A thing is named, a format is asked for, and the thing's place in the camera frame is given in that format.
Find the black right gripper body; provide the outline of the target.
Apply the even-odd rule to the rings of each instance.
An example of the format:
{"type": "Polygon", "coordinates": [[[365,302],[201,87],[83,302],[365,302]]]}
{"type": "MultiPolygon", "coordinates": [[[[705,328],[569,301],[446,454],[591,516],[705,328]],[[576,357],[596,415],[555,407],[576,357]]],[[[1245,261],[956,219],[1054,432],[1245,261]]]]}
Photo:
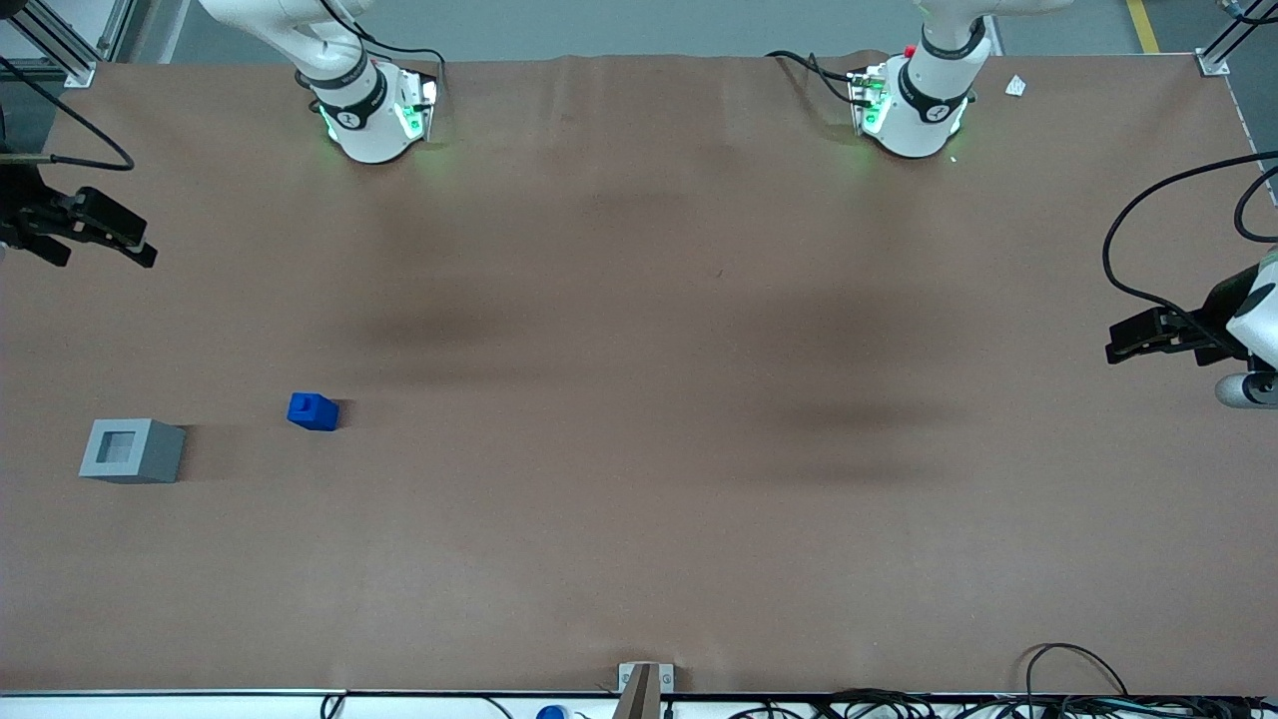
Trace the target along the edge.
{"type": "Polygon", "coordinates": [[[50,209],[58,206],[60,192],[46,186],[43,178],[32,165],[1,165],[1,223],[3,231],[32,231],[23,218],[28,209],[50,209]]]}

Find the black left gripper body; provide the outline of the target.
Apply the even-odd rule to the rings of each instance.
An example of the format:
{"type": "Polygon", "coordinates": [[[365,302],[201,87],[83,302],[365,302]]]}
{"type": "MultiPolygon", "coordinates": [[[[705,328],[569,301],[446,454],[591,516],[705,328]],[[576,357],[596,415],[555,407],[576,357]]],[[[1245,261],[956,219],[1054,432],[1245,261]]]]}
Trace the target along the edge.
{"type": "Polygon", "coordinates": [[[1180,319],[1180,354],[1192,354],[1197,365],[1240,360],[1252,365],[1251,351],[1235,338],[1226,324],[1241,309],[1258,278],[1259,266],[1250,266],[1215,284],[1203,307],[1185,312],[1180,319]]]}

